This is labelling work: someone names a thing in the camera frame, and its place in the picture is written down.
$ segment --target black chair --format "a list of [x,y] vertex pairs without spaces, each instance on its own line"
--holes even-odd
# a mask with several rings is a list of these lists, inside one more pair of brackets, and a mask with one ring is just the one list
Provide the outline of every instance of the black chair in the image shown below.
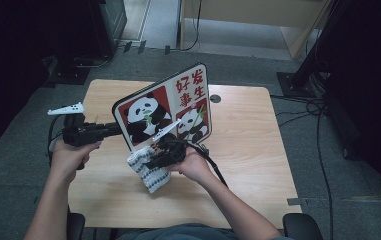
[[[81,240],[85,217],[79,213],[68,214],[67,239]],[[283,217],[284,236],[294,240],[323,240],[315,220],[304,213],[288,213]]]

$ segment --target white cloth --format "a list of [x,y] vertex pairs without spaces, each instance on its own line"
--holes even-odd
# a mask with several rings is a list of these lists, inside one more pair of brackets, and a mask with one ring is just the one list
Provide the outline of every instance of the white cloth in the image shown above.
[[128,159],[128,165],[140,176],[150,193],[154,193],[171,179],[171,173],[164,168],[150,170],[144,163],[150,162],[150,157],[155,155],[155,150],[150,146],[133,153]]

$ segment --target person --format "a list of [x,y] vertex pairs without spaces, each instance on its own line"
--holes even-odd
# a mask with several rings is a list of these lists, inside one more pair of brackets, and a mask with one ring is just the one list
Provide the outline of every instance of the person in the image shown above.
[[[57,141],[52,165],[40,202],[25,235],[31,239],[66,239],[68,188],[77,167],[90,159],[90,152],[101,142],[72,147]],[[166,168],[197,182],[212,197],[232,230],[210,228],[202,224],[184,224],[165,229],[133,231],[123,239],[289,239],[274,225],[230,191],[210,170],[206,160],[194,149],[186,149],[183,162]]]

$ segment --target panda illustration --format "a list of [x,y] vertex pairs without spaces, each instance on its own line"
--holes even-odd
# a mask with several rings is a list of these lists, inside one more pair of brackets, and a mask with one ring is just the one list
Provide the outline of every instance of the panda illustration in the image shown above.
[[124,110],[127,132],[133,143],[141,143],[171,123],[170,113],[158,103],[152,92]]
[[208,126],[203,122],[202,107],[191,109],[183,114],[178,125],[179,139],[191,140],[196,143],[208,132]]

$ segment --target hand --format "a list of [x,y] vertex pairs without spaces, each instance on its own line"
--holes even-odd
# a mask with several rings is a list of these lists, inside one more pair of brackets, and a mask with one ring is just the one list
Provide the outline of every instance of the hand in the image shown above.
[[81,147],[73,147],[63,140],[56,142],[52,155],[50,173],[57,175],[61,180],[71,183],[76,175],[76,170],[81,163],[90,159],[90,152],[99,148],[101,142],[88,144]]
[[170,165],[166,167],[166,170],[178,171],[199,184],[204,178],[213,176],[206,160],[192,147],[187,147],[186,158],[183,162]]

